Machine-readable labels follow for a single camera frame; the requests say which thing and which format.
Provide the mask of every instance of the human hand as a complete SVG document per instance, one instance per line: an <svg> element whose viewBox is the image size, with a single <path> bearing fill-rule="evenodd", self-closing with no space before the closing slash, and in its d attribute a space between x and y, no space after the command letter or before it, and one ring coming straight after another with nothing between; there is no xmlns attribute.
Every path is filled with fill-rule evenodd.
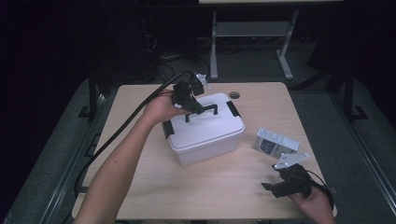
<svg viewBox="0 0 396 224"><path fill-rule="evenodd" d="M320 189L312 187L311 194L303 198L300 193L291 194L289 198L294 201L309 218L318 224L334 224L329 198Z"/></svg>
<svg viewBox="0 0 396 224"><path fill-rule="evenodd" d="M189 111L176 108L172 104L172 92L162 91L156 98L151 100L145 107L141 118L150 120L154 125L165 122L177 115L190 114Z"/></svg>

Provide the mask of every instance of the small round object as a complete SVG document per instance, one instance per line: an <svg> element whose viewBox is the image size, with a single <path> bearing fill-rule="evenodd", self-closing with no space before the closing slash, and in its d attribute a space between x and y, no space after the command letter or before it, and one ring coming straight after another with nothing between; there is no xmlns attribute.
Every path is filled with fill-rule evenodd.
<svg viewBox="0 0 396 224"><path fill-rule="evenodd" d="M229 95L232 99L238 99L238 98L241 96L241 94L239 94L239 92L237 92L237 91L232 91L232 92L230 92L228 95Z"/></svg>

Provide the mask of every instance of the cardboard box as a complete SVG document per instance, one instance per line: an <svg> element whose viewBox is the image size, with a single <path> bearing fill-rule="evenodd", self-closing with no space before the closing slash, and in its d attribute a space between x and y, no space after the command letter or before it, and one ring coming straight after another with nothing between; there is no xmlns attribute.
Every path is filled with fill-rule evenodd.
<svg viewBox="0 0 396 224"><path fill-rule="evenodd" d="M264 128L260 128L257 132L257 139L253 144L253 148L279 159L284 154L295 154L298 152L300 144L281 134L273 133Z"/></svg>
<svg viewBox="0 0 396 224"><path fill-rule="evenodd" d="M200 115L190 115L186 122L184 116L171 119L174 129L168 140L181 165L190 165L235 150L239 136L245 130L235 108L230 107L230 99L224 93L197 98L202 106L217 105L218 114L206 110Z"/></svg>

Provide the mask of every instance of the plastic box lid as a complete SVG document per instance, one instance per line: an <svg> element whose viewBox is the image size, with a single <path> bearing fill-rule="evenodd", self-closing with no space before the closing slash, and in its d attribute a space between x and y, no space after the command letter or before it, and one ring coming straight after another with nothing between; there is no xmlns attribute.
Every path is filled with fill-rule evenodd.
<svg viewBox="0 0 396 224"><path fill-rule="evenodd" d="M171 122L175 133L168 139L176 154L226 141L245 130L239 114L228 106L227 102L231 101L226 94L216 93L197 98L197 101L202 106L217 105L218 114L214 114L214 109L206 110L200 115L190 115L190 122L186 122L184 115L173 117Z"/></svg>

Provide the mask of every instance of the gray carpet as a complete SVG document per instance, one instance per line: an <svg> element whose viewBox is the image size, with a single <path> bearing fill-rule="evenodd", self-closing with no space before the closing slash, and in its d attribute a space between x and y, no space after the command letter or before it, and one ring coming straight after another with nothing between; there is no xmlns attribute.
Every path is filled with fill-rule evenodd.
<svg viewBox="0 0 396 224"><path fill-rule="evenodd" d="M286 81L276 59L275 47L256 46L233 54L220 54L218 82L281 81L293 86L318 72L306 65L314 45L294 43L287 58L295 79ZM208 62L207 53L201 58ZM202 60L180 59L168 65L177 72L191 70L207 74L208 69ZM152 83L161 82L157 77ZM340 111L340 95L330 95L324 90L326 82L323 78L302 91L291 91L290 95L328 185L339 191L336 221L341 224L396 223L351 127L359 130L393 186L396 183L396 132L359 82L355 85L355 105L362 106L369 119L356 120L351 125ZM88 82L81 84L13 204L7 223L72 223L69 213L74 203L74 178L88 159L84 154L93 149L90 145L103 129L116 93L115 89L102 99L95 120L88 122L88 119L78 118L80 109L89 104ZM302 222L310 223L308 220L272 221Z"/></svg>

